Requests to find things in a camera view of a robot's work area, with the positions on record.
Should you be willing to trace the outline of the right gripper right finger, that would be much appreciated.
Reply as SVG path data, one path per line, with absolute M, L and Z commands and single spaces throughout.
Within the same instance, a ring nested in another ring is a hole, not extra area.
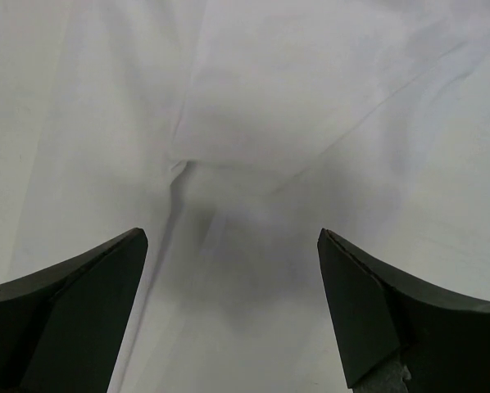
M 490 392 L 490 301 L 419 279 L 328 229 L 318 252 L 348 388 Z

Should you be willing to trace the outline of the white t shirt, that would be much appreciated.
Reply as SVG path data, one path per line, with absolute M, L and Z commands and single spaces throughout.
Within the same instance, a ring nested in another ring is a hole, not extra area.
M 111 392 L 344 392 L 322 228 L 490 301 L 490 1 L 0 1 L 0 283 L 134 227 Z

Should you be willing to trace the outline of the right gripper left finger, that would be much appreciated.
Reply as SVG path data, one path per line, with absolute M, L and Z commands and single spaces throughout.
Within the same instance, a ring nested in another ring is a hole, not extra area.
M 0 284 L 0 392 L 105 392 L 143 272 L 133 228 Z

